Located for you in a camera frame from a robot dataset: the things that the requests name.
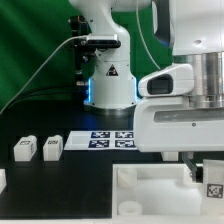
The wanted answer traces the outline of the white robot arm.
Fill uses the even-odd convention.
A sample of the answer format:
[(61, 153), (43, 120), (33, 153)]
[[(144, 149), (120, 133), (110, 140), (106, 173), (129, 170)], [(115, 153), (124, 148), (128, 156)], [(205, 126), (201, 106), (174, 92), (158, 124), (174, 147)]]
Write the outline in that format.
[[(69, 0), (96, 52), (86, 108), (134, 111), (134, 141), (185, 163), (199, 151), (224, 151), (224, 0)], [(151, 7), (155, 37), (171, 48), (170, 66), (136, 80), (130, 37), (113, 12)]]

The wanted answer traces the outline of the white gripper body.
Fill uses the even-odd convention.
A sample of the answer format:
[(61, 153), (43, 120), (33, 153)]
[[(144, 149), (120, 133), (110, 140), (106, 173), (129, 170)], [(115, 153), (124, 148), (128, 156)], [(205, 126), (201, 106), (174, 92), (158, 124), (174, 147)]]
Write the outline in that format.
[(224, 151), (224, 109), (192, 109), (187, 97), (144, 98), (133, 129), (141, 152)]

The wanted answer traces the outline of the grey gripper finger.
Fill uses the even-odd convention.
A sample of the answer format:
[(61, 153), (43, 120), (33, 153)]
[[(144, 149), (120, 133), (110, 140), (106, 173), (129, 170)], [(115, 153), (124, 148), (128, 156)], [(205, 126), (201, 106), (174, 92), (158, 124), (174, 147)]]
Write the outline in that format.
[(193, 152), (183, 152), (182, 161), (190, 170), (190, 177), (195, 183), (203, 182), (203, 168), (196, 165)]

